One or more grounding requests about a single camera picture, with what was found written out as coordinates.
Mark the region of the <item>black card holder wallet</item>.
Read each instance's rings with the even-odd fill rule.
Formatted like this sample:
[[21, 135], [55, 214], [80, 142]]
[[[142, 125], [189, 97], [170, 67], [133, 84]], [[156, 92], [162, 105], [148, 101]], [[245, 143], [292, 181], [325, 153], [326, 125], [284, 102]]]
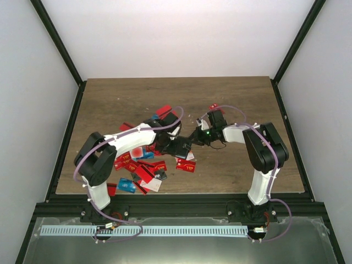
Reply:
[[191, 146], [192, 142], [188, 138], [177, 137], [164, 148], [164, 153], [185, 160], [191, 151]]

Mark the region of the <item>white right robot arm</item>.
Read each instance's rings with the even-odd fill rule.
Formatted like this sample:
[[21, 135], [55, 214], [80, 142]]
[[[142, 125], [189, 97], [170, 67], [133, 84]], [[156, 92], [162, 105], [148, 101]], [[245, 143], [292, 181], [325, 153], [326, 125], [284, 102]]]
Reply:
[[197, 127], [189, 136], [193, 144], [210, 146], [214, 141], [244, 144], [254, 176], [248, 191], [250, 204], [245, 217], [258, 221], [264, 215], [263, 204], [271, 199], [271, 190], [278, 172], [289, 159], [289, 151], [273, 123], [228, 124], [220, 109], [206, 113], [209, 121], [196, 120]]

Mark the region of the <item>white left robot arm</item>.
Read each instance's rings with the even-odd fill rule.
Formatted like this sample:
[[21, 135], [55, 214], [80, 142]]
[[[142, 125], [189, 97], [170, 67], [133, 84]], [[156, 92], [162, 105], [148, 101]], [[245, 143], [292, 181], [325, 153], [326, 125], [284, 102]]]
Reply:
[[112, 135], [92, 133], [89, 136], [74, 159], [73, 179], [87, 189], [88, 202], [94, 206], [93, 216], [98, 221], [106, 222], [112, 217], [107, 179], [116, 158], [137, 147], [153, 144], [161, 132], [175, 131], [183, 114], [181, 111], [180, 116], [168, 125], [150, 119], [123, 132]]

